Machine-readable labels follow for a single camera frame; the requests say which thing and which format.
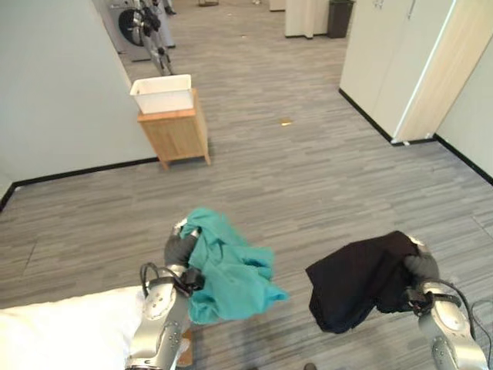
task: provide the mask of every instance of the teal shirt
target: teal shirt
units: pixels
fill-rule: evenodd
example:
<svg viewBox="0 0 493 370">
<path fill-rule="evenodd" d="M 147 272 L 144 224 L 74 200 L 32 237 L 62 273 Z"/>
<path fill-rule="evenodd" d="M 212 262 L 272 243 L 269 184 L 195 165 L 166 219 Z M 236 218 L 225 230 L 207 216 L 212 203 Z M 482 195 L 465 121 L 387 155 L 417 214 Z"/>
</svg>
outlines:
<svg viewBox="0 0 493 370">
<path fill-rule="evenodd" d="M 268 310 L 289 298 L 270 280 L 274 255 L 269 248 L 251 247 L 226 217 L 198 208 L 187 217 L 182 237 L 200 227 L 202 232 L 189 264 L 202 271 L 204 289 L 189 300 L 189 316 L 197 324 L 239 320 Z"/>
</svg>

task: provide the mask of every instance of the white plastic basket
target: white plastic basket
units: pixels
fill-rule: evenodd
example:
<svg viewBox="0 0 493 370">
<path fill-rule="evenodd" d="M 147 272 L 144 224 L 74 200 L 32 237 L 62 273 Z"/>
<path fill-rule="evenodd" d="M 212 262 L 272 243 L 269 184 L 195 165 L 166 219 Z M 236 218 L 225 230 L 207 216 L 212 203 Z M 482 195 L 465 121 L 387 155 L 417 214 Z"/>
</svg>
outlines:
<svg viewBox="0 0 493 370">
<path fill-rule="evenodd" d="M 177 75 L 137 79 L 130 95 L 145 114 L 192 109 L 192 77 Z"/>
</svg>

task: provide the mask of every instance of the white mattress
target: white mattress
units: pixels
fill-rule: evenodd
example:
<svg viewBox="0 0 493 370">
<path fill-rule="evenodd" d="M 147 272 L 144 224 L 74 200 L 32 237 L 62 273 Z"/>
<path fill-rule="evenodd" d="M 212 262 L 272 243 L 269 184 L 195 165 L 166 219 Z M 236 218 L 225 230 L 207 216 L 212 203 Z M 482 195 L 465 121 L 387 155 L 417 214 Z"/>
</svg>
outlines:
<svg viewBox="0 0 493 370">
<path fill-rule="evenodd" d="M 0 310 L 8 370 L 123 370 L 140 324 L 140 287 Z"/>
</svg>

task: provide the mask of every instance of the black garment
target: black garment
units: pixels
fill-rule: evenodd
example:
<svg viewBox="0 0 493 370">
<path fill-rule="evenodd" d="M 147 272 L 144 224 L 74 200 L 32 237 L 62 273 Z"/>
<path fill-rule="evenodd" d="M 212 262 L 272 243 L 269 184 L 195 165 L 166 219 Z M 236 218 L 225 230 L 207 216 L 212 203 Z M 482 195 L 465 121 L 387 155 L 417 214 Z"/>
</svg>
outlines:
<svg viewBox="0 0 493 370">
<path fill-rule="evenodd" d="M 384 313 L 409 311 L 403 293 L 413 275 L 404 258 L 416 245 L 400 231 L 350 243 L 307 268 L 314 290 L 310 310 L 323 331 L 344 333 L 374 306 Z"/>
</svg>

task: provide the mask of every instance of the black cable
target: black cable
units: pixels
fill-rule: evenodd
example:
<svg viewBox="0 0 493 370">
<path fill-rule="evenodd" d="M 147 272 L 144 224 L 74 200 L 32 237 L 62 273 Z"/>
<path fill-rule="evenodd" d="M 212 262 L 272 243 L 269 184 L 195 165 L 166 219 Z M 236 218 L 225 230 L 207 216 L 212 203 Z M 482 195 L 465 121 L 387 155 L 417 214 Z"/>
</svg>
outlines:
<svg viewBox="0 0 493 370">
<path fill-rule="evenodd" d="M 182 280 L 179 278 L 179 276 L 175 273 L 175 271 L 171 270 L 170 268 L 167 267 L 161 267 L 164 271 L 166 271 L 168 274 L 173 276 L 173 280 L 175 283 L 183 290 L 188 292 L 189 288 L 182 282 Z"/>
<path fill-rule="evenodd" d="M 159 277 L 159 271 L 158 268 L 155 264 L 152 262 L 148 262 L 146 264 L 143 264 L 140 267 L 140 284 L 142 285 L 142 291 L 144 293 L 144 297 L 147 297 L 149 295 L 149 292 L 147 291 L 147 270 L 151 268 L 154 273 L 156 274 L 156 277 Z"/>
<path fill-rule="evenodd" d="M 491 367 L 491 347 L 492 347 L 491 343 L 493 341 L 491 340 L 491 336 L 488 333 L 488 331 L 485 329 L 485 327 L 482 325 L 482 323 L 478 320 L 478 318 L 476 318 L 476 315 L 475 315 L 475 307 L 476 306 L 479 306 L 480 304 L 484 304 L 484 303 L 491 303 L 491 304 L 493 304 L 493 299 L 481 299 L 479 301 L 476 301 L 475 303 L 472 304 L 471 311 L 472 311 L 472 319 L 478 325 L 478 327 L 486 334 L 486 337 L 488 338 L 488 341 L 489 341 L 488 367 L 490 368 Z"/>
<path fill-rule="evenodd" d="M 476 340 L 476 330 L 475 330 L 475 326 L 474 326 L 474 322 L 472 321 L 472 318 L 473 318 L 473 314 L 472 314 L 472 310 L 471 310 L 471 306 L 469 305 L 469 302 L 468 302 L 468 299 L 465 297 L 465 295 L 461 292 L 461 290 L 459 288 L 457 288 L 455 285 L 453 285 L 452 283 L 449 283 L 448 281 L 446 280 L 442 280 L 442 279 L 439 279 L 439 278 L 433 278 L 433 279 L 424 279 L 421 283 L 420 283 L 420 288 L 421 290 L 423 290 L 423 286 L 426 284 L 426 283 L 437 283 L 437 284 L 443 284 L 443 285 L 446 285 L 448 286 L 449 288 L 453 289 L 455 292 L 457 292 L 457 294 L 459 294 L 459 297 L 461 297 L 461 300 L 464 302 L 464 307 L 465 307 L 465 310 L 468 312 L 468 320 L 469 320 L 469 326 L 471 327 L 471 337 Z"/>
</svg>

